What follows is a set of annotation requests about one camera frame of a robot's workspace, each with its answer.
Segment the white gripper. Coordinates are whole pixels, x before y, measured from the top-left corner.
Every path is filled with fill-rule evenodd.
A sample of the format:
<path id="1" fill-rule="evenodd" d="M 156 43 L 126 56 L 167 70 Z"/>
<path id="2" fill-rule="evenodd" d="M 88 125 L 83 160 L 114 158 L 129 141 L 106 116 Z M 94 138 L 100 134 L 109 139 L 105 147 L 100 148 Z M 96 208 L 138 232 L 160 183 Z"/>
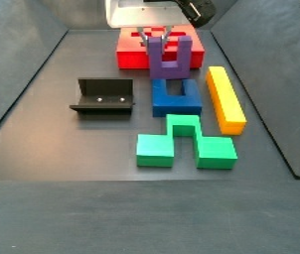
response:
<path id="1" fill-rule="evenodd" d="M 144 27 L 165 26 L 161 36 L 162 46 L 169 42 L 175 25 L 189 23 L 179 4 L 173 1 L 160 0 L 105 0 L 106 21 L 112 28 L 137 27 L 144 46 L 149 48 L 149 36 Z"/>

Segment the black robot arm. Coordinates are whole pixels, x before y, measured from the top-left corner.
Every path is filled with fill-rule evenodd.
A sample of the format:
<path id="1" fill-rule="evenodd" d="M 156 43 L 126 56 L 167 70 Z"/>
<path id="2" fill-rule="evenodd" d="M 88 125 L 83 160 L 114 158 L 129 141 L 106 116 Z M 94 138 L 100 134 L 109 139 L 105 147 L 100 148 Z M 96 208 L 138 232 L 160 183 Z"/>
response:
<path id="1" fill-rule="evenodd" d="M 136 28 L 145 45 L 148 27 L 164 27 L 167 44 L 172 28 L 192 24 L 204 27 L 217 13 L 213 0 L 105 0 L 105 16 L 112 28 Z"/>

